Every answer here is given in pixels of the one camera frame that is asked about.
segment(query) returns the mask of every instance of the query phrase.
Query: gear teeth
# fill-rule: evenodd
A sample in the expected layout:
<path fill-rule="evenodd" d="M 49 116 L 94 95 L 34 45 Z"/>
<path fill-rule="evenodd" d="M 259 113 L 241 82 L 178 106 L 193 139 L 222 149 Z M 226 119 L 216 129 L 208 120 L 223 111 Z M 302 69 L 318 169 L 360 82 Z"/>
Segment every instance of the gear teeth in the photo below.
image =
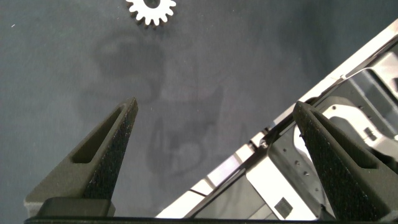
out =
<path fill-rule="evenodd" d="M 146 26 L 152 25 L 155 29 L 156 26 L 163 24 L 169 20 L 168 16 L 174 15 L 171 7 L 175 7 L 177 3 L 173 0 L 160 0 L 156 8 L 149 8 L 144 0 L 126 0 L 131 16 L 137 19 L 137 24 L 145 22 Z"/>
<path fill-rule="evenodd" d="M 148 17 L 145 18 L 145 24 L 146 24 L 147 26 L 149 26 L 151 20 L 152 20 L 152 19 L 149 19 Z"/>
<path fill-rule="evenodd" d="M 163 15 L 160 19 L 161 19 L 163 22 L 167 22 L 167 16 L 166 16 L 166 15 Z"/>
<path fill-rule="evenodd" d="M 142 14 L 138 12 L 136 19 L 140 21 L 142 19 Z"/>
<path fill-rule="evenodd" d="M 167 12 L 166 12 L 166 14 L 168 14 L 168 15 L 172 16 L 172 15 L 174 14 L 174 12 L 173 12 L 173 10 L 171 10 L 171 9 L 168 9 L 168 10 L 167 10 Z"/>
<path fill-rule="evenodd" d="M 159 26 L 159 19 L 153 19 L 155 26 Z"/>
<path fill-rule="evenodd" d="M 129 10 L 130 12 L 136 12 L 137 11 L 136 5 L 132 5 Z"/>

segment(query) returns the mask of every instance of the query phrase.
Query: dark gray surface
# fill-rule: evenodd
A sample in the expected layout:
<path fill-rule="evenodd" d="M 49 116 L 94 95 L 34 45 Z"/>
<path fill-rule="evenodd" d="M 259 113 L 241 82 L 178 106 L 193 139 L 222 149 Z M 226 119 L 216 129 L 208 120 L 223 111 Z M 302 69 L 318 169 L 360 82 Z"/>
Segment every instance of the dark gray surface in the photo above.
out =
<path fill-rule="evenodd" d="M 0 1 L 0 223 L 23 221 L 23 198 L 130 96 L 113 203 L 156 215 L 396 19 L 398 1 L 176 10 L 145 30 L 123 0 Z"/>

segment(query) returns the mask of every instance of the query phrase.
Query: hole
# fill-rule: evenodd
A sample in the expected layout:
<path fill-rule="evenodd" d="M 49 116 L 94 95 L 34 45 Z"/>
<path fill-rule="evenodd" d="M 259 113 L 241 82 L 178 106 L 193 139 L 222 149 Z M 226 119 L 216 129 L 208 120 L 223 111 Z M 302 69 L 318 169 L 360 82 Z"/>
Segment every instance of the hole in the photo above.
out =
<path fill-rule="evenodd" d="M 157 6 L 159 6 L 159 4 L 160 4 L 160 0 L 144 0 L 144 2 L 145 2 L 145 5 L 147 5 L 151 9 L 157 8 Z"/>
<path fill-rule="evenodd" d="M 103 124 L 94 133 L 91 134 L 90 138 L 87 139 L 72 156 L 73 163 L 87 164 L 93 160 L 102 142 L 105 140 L 105 137 L 122 112 L 122 109 L 122 107 L 118 108 L 111 116 L 103 121 Z"/>

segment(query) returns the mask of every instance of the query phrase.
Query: white gear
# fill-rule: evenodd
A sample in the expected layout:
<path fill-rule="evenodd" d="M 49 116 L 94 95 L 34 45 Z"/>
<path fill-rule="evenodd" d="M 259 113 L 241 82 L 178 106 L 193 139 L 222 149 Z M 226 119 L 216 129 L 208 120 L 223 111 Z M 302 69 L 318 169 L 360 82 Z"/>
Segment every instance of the white gear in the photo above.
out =
<path fill-rule="evenodd" d="M 174 7 L 176 3 L 172 0 L 160 0 L 159 5 L 156 8 L 148 7 L 144 0 L 126 0 L 131 2 L 130 12 L 137 12 L 136 19 L 140 21 L 145 17 L 145 24 L 149 26 L 151 21 L 154 21 L 155 26 L 159 25 L 159 19 L 163 22 L 167 22 L 166 14 L 172 16 L 174 13 L 170 7 Z"/>

